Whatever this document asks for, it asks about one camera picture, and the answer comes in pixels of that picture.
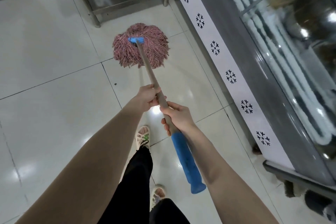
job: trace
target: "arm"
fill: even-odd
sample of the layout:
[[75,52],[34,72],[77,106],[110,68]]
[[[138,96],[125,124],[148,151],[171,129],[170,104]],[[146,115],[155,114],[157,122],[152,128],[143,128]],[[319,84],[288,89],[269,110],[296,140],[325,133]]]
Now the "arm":
[[143,112],[157,105],[153,85],[138,94],[71,159],[17,224],[96,224],[119,183]]
[[[222,223],[278,224],[277,220],[254,191],[226,163],[209,139],[194,123],[189,109],[168,101],[170,108],[161,108],[187,137],[188,145],[203,179],[208,186]],[[162,119],[170,136],[169,127]]]

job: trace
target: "mop strands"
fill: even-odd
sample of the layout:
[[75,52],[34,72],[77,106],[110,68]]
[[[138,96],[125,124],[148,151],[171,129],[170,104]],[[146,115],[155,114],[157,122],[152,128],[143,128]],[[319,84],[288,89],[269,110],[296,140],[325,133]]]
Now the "mop strands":
[[168,41],[165,34],[154,25],[147,26],[137,23],[130,26],[125,33],[114,38],[114,59],[119,60],[121,66],[144,65],[139,49],[128,39],[132,37],[143,37],[143,49],[149,59],[152,68],[163,66],[164,59],[168,57]]

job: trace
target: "black pants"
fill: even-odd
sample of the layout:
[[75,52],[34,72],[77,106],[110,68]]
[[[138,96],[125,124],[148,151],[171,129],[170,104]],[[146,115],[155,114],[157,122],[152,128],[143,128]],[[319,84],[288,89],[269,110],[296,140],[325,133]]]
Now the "black pants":
[[189,223],[171,199],[161,200],[149,212],[149,179],[153,161],[149,150],[142,146],[129,161],[98,224],[105,223]]

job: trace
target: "blue handle grip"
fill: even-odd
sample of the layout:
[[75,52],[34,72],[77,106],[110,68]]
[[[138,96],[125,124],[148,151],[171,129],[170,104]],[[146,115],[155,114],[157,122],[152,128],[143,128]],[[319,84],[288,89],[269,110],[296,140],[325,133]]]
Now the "blue handle grip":
[[181,132],[175,132],[171,135],[171,139],[173,140],[178,159],[181,162],[188,183],[191,185],[191,193],[197,194],[205,190],[207,186],[202,183],[201,174],[189,150],[186,137]]

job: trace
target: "forearm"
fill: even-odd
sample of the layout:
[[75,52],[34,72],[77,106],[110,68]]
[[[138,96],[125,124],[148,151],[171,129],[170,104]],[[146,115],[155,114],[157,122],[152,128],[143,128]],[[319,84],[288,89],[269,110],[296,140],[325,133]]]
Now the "forearm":
[[191,128],[185,134],[223,223],[278,223],[254,191],[197,127]]
[[17,223],[97,223],[120,181],[142,114],[130,101],[86,142]]

